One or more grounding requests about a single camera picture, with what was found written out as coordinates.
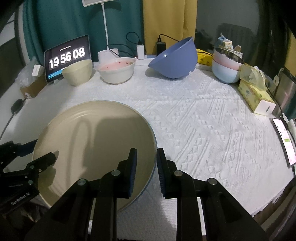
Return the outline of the yellow tissue pack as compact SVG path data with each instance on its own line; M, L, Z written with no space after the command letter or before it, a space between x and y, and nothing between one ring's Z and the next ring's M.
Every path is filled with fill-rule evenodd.
M271 116L276 104L268 94L265 85L266 76L257 66L240 66L240 84L238 90L255 114Z

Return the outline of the large blue bowl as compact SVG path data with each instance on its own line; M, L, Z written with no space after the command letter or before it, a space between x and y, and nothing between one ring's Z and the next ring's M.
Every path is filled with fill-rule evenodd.
M179 79L195 70L197 60L193 37L187 37L156 56L148 67L166 78Z

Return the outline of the teal curtain left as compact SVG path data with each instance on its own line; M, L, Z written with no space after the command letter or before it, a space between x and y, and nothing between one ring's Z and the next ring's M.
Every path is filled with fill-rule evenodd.
M24 1L23 31L29 58L44 63L44 52L69 40L89 36L91 58L113 47L134 57L144 41L142 1L108 1L84 7L82 1Z

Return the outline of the clear plastic bag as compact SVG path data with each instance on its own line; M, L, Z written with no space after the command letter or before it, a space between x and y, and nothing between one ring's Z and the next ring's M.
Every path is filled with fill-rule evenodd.
M25 88L35 82L37 77L33 76L32 73L36 64L38 65L39 62L37 61L37 58L33 56L29 64L26 65L15 78L15 83L21 88Z

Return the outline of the beige plate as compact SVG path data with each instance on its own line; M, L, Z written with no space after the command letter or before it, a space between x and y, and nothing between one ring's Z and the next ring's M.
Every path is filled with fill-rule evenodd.
M157 143L145 118L115 101L90 101L56 116L43 129L33 159L56 153L53 166L40 174L40 196L48 206L78 180L92 181L117 168L137 149L137 169L132 196L119 199L117 209L130 206L146 189L155 169Z

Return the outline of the pink white ceramic bowl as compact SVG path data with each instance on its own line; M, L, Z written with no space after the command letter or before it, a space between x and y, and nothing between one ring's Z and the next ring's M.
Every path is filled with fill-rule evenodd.
M135 63L135 58L119 57L109 63L99 64L96 70L104 82L122 84L132 77Z

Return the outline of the white power strip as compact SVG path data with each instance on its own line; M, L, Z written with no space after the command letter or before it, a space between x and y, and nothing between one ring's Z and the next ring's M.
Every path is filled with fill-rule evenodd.
M154 58L156 57L156 55L145 55L144 59L138 59L138 57L135 57L135 64L136 66L145 66L145 65L149 65L149 63L151 63L151 61L154 60Z

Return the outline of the smartphone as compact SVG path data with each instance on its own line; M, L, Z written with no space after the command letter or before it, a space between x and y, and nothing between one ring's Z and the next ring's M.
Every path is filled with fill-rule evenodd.
M295 165L295 150L293 147L292 139L288 134L288 131L285 128L285 125L282 122L282 120L272 118L272 122L280 139L281 145L283 147L287 164L291 167Z

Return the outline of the steel thermos mug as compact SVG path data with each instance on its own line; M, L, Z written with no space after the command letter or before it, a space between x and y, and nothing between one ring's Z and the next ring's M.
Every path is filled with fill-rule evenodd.
M284 67L280 69L277 77L279 84L273 94L276 102L273 115L279 118L281 113L284 113L288 120L295 119L295 76Z

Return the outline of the tablet showing clock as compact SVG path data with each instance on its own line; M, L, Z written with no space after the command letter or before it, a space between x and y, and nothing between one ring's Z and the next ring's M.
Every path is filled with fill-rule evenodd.
M77 37L46 50L44 52L46 81L50 83L60 79L64 68L86 59L91 60L88 35Z

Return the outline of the container with snacks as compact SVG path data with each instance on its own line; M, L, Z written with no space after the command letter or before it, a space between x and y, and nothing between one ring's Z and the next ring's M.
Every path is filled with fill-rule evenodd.
M226 49L240 58L243 57L243 53L241 52L242 47L240 45L233 46L233 42L228 40L222 33L220 33L220 37L217 39L215 43L215 48Z

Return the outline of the black charger adapter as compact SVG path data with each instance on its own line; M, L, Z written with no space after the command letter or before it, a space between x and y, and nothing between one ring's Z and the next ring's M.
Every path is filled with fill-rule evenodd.
M166 43L162 41L156 42L156 56L163 53L166 50Z

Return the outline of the white charger plug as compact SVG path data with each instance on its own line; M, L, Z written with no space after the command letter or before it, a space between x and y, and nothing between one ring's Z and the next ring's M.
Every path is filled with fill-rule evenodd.
M138 60L144 60L145 59L145 50L144 45L137 45L137 59Z

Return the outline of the beige bowl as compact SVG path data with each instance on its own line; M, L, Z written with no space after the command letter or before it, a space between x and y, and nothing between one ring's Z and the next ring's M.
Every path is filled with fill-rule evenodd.
M92 61L89 59L75 62L62 71L62 75L72 86L79 86L88 82L93 71Z

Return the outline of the black round pouch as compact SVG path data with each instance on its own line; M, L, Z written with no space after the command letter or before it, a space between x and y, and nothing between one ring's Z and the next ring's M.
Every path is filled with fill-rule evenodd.
M17 99L11 106L12 115L17 114L23 107L24 99Z

